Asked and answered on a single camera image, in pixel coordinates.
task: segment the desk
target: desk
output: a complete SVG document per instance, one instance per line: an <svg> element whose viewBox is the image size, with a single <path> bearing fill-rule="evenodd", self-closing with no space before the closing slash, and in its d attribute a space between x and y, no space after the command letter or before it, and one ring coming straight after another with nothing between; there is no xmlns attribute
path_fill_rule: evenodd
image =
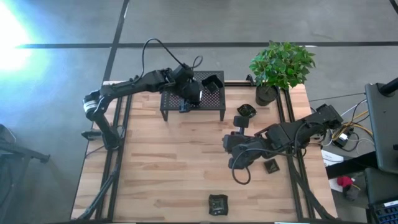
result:
<svg viewBox="0 0 398 224"><path fill-rule="evenodd" d="M252 181L237 184L228 168L231 157L224 152L221 138L231 131L236 108L249 103L257 109L245 134L279 123L276 101L257 106L254 87L226 87L226 111L170 113L165 122L159 111L160 94L139 93L132 97L123 163L116 197L114 222L271 222L297 219L287 159L276 156L280 171L267 174L258 159L249 168ZM290 92L296 119L311 113L303 85ZM287 108L282 96L286 120ZM112 120L116 100L106 117ZM90 142L88 152L101 146ZM309 146L305 156L310 188L326 210L336 217L335 204L319 147ZM72 218L82 214L100 188L106 151L92 153L83 166ZM237 178L247 179L245 170ZM228 196L228 216L208 214L209 194ZM302 207L305 200L301 194ZM108 211L105 198L104 213Z"/></svg>

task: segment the concrete floor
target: concrete floor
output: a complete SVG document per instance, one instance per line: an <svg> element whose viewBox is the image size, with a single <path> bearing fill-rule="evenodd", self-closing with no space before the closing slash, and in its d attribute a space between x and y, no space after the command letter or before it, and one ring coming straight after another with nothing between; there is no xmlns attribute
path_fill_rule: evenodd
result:
<svg viewBox="0 0 398 224"><path fill-rule="evenodd" d="M0 2L0 47L12 44L111 43L123 0L5 0ZM131 0L120 42L342 42L395 41L398 15L388 0ZM201 70L224 70L241 80L259 48L184 48L172 52ZM364 95L364 84L397 76L398 47L312 47L317 68L306 83L312 107L332 104L340 113ZM110 49L27 49L0 52L0 123L17 141L51 154L33 161L6 223L50 223L69 219L91 128L81 100L100 86ZM162 49L148 49L146 71L177 64ZM119 49L111 80L141 72L141 50ZM366 110L363 104L359 111ZM328 147L335 153L342 150ZM362 144L359 153L374 150ZM336 200L339 216L363 219L363 210Z"/></svg>

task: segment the black floor stripe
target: black floor stripe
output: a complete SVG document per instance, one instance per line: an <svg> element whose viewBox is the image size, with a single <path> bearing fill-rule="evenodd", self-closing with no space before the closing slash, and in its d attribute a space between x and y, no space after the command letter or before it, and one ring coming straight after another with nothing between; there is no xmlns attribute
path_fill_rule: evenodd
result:
<svg viewBox="0 0 398 224"><path fill-rule="evenodd" d="M109 53L108 62L106 63L106 68L105 68L103 82L104 81L108 81L111 78L113 62L114 62L114 58L116 56L116 51L118 50L118 44L119 44L119 41L120 41L120 36L122 34L124 19L125 19L125 16L126 16L128 5L129 5L129 0L124 0L123 1L123 6L122 6L122 10L121 10L120 15L119 15L119 22L118 22L118 26L116 28L116 33L114 34L114 39L113 39L113 43L112 43L112 47L111 47L111 52Z"/></svg>
<svg viewBox="0 0 398 224"><path fill-rule="evenodd" d="M335 99L335 98L341 98L341 97L347 97L347 96L356 96L356 95L364 95L364 94L365 93L354 93L354 94L347 94L347 95L343 95L343 96L332 96L332 97L328 97L328 98L309 100L309 102L320 101L320 100L330 100L330 99Z"/></svg>
<svg viewBox="0 0 398 224"><path fill-rule="evenodd" d="M396 3L396 0L390 0L390 3L392 4L392 7L394 8L396 13L398 14L398 5Z"/></svg>
<svg viewBox="0 0 398 224"><path fill-rule="evenodd" d="M119 41L121 35L121 28L118 26L115 34L115 41ZM120 44L22 44L18 49L90 49L90 48L112 48L113 53L116 53L117 48L131 48L141 49L144 43L120 43ZM398 46L398 41L370 41L370 42L294 42L298 45L305 45L307 47L383 47L383 46ZM217 48L217 47L268 47L268 42L192 42L192 43L164 43L166 47L170 48ZM149 43L148 48L161 48L160 44Z"/></svg>

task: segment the metal mesh stand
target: metal mesh stand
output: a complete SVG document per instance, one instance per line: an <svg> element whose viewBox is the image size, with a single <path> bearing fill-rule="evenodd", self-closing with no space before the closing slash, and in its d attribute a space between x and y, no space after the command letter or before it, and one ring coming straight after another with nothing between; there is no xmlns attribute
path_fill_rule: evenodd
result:
<svg viewBox="0 0 398 224"><path fill-rule="evenodd" d="M221 88L215 93L209 93L201 84L201 81L208 78L211 75L217 75L217 77L224 83L224 71L195 71L194 77L200 84L202 91L201 102L199 105L190 105L190 109L193 111L220 111L220 121L224 120L225 114L225 88ZM162 99L160 101L160 112L162 113L164 121L167 121L169 117L169 111L179 111L181 104L181 98L173 93L167 91L162 93Z"/></svg>

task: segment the potted plant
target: potted plant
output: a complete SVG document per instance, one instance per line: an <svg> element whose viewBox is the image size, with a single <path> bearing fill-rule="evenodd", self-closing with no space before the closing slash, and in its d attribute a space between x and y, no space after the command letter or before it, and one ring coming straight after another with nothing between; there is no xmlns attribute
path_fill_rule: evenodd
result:
<svg viewBox="0 0 398 224"><path fill-rule="evenodd" d="M270 41L268 49L260 51L249 66L256 76L256 103L266 106L274 101L277 86L287 90L304 83L308 69L315 67L314 55L305 47Z"/></svg>

